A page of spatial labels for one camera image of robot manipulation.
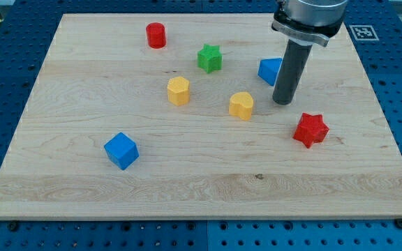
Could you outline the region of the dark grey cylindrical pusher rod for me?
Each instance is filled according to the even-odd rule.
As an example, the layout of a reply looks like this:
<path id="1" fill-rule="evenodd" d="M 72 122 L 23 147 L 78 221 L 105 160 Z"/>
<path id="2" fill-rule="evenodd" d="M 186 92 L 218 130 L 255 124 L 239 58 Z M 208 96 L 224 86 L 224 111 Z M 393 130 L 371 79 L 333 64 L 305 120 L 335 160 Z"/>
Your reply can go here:
<path id="1" fill-rule="evenodd" d="M 272 94 L 275 103 L 289 105 L 292 102 L 311 48 L 312 45 L 288 41 Z"/>

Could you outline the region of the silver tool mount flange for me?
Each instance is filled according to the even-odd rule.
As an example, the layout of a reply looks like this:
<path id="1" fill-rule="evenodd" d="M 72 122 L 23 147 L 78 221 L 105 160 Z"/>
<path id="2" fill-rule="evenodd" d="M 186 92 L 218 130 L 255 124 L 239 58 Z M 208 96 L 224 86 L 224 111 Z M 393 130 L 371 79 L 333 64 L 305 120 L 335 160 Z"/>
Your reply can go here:
<path id="1" fill-rule="evenodd" d="M 277 10 L 274 13 L 274 21 L 272 22 L 272 29 L 279 31 L 291 40 L 294 40 L 299 44 L 318 44 L 322 47 L 326 47 L 330 38 L 335 36 L 341 24 L 343 23 L 343 17 L 340 17 L 335 23 L 324 26 L 311 26 L 302 24 L 288 17 L 282 10 Z"/>

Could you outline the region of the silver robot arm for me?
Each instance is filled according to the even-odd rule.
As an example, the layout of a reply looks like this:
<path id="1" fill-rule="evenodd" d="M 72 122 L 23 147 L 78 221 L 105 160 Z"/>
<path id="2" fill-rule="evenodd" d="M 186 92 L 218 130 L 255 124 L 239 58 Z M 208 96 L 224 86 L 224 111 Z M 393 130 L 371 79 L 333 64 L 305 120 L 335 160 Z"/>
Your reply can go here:
<path id="1" fill-rule="evenodd" d="M 280 0 L 271 28 L 288 37 L 272 99 L 289 105 L 314 44 L 326 47 L 343 23 L 347 0 Z"/>

